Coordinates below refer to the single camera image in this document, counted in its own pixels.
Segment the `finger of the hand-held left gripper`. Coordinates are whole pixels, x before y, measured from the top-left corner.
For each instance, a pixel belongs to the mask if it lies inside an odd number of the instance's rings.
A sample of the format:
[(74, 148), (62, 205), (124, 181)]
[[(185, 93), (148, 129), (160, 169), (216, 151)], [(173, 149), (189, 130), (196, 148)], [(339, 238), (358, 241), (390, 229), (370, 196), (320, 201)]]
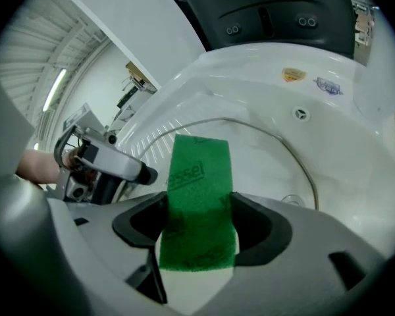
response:
[(157, 180), (157, 171), (139, 159), (106, 145), (88, 146), (88, 167), (103, 174), (133, 182), (150, 185)]

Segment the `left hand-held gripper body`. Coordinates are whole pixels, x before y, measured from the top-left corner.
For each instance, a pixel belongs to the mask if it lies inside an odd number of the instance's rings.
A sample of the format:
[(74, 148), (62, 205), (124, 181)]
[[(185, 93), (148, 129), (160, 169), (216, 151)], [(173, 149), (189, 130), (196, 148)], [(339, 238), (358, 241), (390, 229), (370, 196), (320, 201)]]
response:
[(59, 177), (54, 196), (65, 202), (107, 205), (119, 182), (112, 176), (105, 176), (100, 171), (84, 166), (80, 160), (76, 161), (74, 167), (66, 167), (63, 161), (65, 147), (73, 136), (78, 138), (79, 152), (86, 150), (91, 139), (103, 142), (108, 147), (113, 147), (117, 142), (117, 137), (107, 131), (89, 105), (83, 104), (64, 121), (62, 136), (55, 144), (54, 159), (59, 166)]

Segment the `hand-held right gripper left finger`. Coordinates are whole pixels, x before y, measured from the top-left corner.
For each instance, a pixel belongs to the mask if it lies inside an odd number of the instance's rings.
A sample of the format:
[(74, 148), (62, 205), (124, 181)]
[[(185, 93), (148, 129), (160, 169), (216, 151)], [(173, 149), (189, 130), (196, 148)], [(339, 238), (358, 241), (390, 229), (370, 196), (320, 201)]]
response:
[(90, 316), (181, 316), (167, 305), (155, 255), (166, 203), (163, 192), (108, 205), (49, 199), (57, 239)]

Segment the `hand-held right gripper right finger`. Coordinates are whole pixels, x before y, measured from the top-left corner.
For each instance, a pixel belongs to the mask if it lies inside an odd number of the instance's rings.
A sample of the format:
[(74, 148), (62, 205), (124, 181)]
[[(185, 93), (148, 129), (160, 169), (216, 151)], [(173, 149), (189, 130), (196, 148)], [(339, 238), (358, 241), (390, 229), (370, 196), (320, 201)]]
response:
[(385, 262), (328, 214), (231, 195), (240, 251), (232, 279), (200, 316), (329, 316), (347, 308)]

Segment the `yellow green sponge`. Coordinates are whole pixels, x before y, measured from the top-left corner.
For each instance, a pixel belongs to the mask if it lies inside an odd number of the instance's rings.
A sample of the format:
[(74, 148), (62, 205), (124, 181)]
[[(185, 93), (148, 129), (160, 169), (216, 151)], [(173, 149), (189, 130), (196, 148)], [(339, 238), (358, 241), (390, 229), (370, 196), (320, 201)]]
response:
[(174, 140), (167, 186), (167, 223), (159, 266), (170, 271), (233, 267), (236, 230), (229, 144), (196, 136)]

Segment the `person's left forearm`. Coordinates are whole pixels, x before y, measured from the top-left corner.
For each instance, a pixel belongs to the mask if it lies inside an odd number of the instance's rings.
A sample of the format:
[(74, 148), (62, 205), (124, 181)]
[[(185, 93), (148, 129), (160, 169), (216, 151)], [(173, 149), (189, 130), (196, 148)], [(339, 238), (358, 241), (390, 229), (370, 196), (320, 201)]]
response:
[(26, 150), (18, 163), (16, 175), (36, 185), (56, 184), (60, 167), (52, 153)]

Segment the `fluorescent ceiling light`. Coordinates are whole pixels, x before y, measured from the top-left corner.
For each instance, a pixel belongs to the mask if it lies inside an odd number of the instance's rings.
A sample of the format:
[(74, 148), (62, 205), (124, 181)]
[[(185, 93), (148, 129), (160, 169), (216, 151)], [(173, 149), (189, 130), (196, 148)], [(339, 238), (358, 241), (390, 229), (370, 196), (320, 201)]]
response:
[(58, 89), (60, 83), (62, 82), (63, 78), (65, 77), (66, 72), (67, 72), (67, 69), (66, 69), (66, 68), (63, 68), (63, 69), (61, 69), (60, 72), (58, 73), (58, 75), (57, 75), (57, 77), (56, 77), (54, 83), (53, 83), (52, 86), (51, 86), (51, 89), (49, 90), (49, 93), (48, 93), (48, 95), (47, 95), (47, 98), (46, 98), (46, 100), (45, 100), (45, 103), (44, 103), (44, 105), (43, 105), (43, 108), (42, 108), (42, 112), (43, 112), (43, 113), (46, 112), (46, 111), (49, 109), (50, 104), (51, 104), (51, 102), (52, 102), (52, 100), (53, 100), (53, 98), (54, 98), (54, 95), (55, 95), (55, 93), (56, 93), (56, 91), (57, 91), (57, 89)]

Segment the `white partition panel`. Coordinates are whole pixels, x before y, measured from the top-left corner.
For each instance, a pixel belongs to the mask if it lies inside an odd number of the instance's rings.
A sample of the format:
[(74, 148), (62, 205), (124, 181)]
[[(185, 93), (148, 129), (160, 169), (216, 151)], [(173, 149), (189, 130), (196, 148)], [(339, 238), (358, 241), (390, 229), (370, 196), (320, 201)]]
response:
[(164, 86), (205, 49), (174, 0), (71, 0), (145, 74)]

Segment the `white washboard sink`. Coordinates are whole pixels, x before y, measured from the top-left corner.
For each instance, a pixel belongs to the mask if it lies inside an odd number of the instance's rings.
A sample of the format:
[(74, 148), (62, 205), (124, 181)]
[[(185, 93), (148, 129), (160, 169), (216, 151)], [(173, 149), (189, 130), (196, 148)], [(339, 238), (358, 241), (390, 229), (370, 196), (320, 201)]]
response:
[[(285, 82), (282, 69), (307, 73)], [(367, 120), (354, 103), (363, 67), (310, 47), (264, 43), (203, 54), (153, 95), (118, 135), (129, 148), (167, 122), (228, 117), (267, 127), (308, 167), (327, 213), (384, 256), (395, 254), (395, 124)], [(340, 86), (329, 95), (314, 82)]]

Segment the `purple shield sticker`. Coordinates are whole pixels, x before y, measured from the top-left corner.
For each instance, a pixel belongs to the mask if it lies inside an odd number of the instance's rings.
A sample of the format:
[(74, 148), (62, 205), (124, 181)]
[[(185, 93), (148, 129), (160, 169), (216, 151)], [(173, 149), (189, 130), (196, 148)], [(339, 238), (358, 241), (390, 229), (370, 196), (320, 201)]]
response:
[(316, 83), (317, 87), (324, 92), (327, 92), (329, 95), (342, 95), (342, 91), (340, 86), (330, 80), (317, 77), (314, 82)]

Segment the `gold shield sticker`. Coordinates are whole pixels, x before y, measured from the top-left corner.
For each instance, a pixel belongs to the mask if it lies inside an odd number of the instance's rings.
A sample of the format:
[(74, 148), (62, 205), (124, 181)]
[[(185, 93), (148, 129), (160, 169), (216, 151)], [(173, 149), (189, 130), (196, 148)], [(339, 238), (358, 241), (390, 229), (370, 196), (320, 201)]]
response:
[(307, 76), (305, 71), (297, 68), (286, 67), (282, 69), (282, 78), (285, 82), (298, 82)]

